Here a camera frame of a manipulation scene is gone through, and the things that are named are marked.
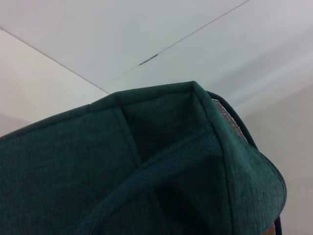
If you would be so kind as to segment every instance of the white ceiling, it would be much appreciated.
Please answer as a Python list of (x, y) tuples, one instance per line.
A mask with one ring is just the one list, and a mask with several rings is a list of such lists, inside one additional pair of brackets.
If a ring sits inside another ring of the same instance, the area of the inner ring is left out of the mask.
[(102, 89), (196, 80), (249, 115), (313, 83), (312, 7), (250, 0)]
[(104, 86), (245, 0), (0, 0), (0, 27)]

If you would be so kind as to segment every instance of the white wall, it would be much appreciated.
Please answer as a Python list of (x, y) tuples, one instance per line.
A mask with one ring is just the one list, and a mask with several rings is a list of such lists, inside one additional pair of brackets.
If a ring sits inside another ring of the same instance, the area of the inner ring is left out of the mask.
[(289, 95), (288, 87), (313, 82), (312, 6), (312, 0), (250, 0), (102, 89), (195, 80), (249, 115), (278, 91)]
[(281, 171), (284, 235), (313, 235), (313, 86), (244, 118), (260, 151)]
[(0, 30), (0, 136), (106, 95)]
[(0, 0), (0, 27), (101, 87), (245, 0)]

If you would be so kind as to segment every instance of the textured fabric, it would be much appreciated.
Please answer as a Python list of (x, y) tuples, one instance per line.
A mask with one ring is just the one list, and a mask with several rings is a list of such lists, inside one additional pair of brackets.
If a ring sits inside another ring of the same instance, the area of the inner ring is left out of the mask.
[(195, 82), (48, 118), (1, 138), (0, 157), (5, 235), (260, 234), (286, 200), (277, 169)]
[[(233, 130), (244, 140), (246, 140), (245, 136), (243, 135), (238, 123), (235, 121), (235, 119), (229, 114), (229, 112), (227, 111), (227, 109), (216, 99), (213, 99), (213, 101), (216, 103), (217, 108), (219, 109), (220, 113), (222, 114), (222, 116), (224, 117), (224, 119), (226, 120), (226, 122), (228, 122), (228, 124), (233, 128)], [(263, 235), (275, 235), (275, 224), (272, 223), (271, 227), (265, 232), (263, 233)]]

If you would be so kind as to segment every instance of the bag strap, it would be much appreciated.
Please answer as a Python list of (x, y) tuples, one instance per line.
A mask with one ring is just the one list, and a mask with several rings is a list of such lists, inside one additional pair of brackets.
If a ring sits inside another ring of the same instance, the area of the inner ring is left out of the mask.
[(138, 195), (146, 194), (205, 160), (222, 158), (212, 126), (207, 125), (144, 162), (126, 181), (106, 196), (83, 220), (78, 235), (97, 235), (108, 219)]

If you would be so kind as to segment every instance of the green fabric bag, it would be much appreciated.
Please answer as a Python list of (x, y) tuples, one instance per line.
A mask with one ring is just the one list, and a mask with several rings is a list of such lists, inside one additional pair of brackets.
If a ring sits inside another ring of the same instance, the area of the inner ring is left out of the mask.
[(114, 93), (0, 139), (1, 235), (256, 235), (275, 166), (196, 82)]

